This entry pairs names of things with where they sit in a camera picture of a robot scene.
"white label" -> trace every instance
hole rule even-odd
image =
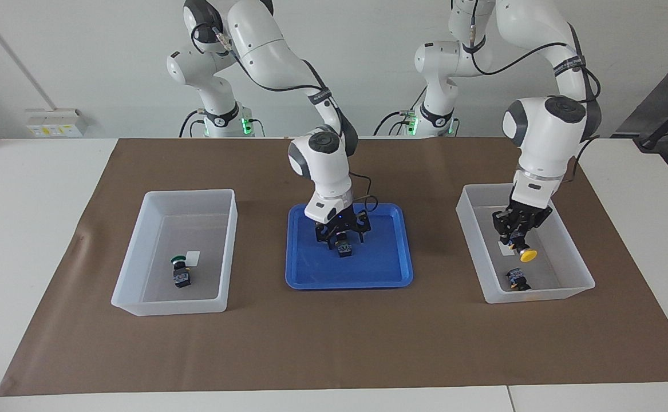
[[[193,268],[199,264],[200,251],[187,251],[187,268]]]
[[[502,256],[514,256],[515,251],[511,250],[509,246],[504,245],[502,242],[496,242],[499,245],[499,251],[501,251]]]

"electrical socket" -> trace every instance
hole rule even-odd
[[[49,137],[51,134],[44,128],[44,121],[46,117],[31,117],[26,122],[26,127],[34,137]]]
[[[26,110],[26,127],[35,137],[84,137],[87,122],[75,109]]]

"translucent plastic bin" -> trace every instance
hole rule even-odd
[[[112,305],[137,316],[226,310],[236,229],[231,189],[146,193]],[[171,258],[194,251],[192,284],[177,288]]]
[[[467,185],[456,207],[486,302],[564,299],[595,287],[552,203],[553,213],[527,234],[527,244],[539,253],[535,260],[522,263],[516,253],[502,252],[491,214],[504,210],[511,190],[511,183]],[[514,268],[523,269],[531,290],[520,292],[509,287],[506,274]]]

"blue plastic tray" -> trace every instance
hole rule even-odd
[[[381,203],[369,214],[372,230],[365,242],[349,232],[353,253],[339,257],[316,241],[315,224],[297,204],[288,214],[286,282],[297,290],[382,289],[405,287],[413,281],[408,238],[402,210]],[[363,204],[355,204],[360,211]]]

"table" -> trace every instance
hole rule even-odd
[[[0,381],[116,139],[0,141]],[[668,167],[600,139],[583,169],[668,318]],[[83,394],[0,398],[0,410],[668,410],[668,383],[445,389]]]

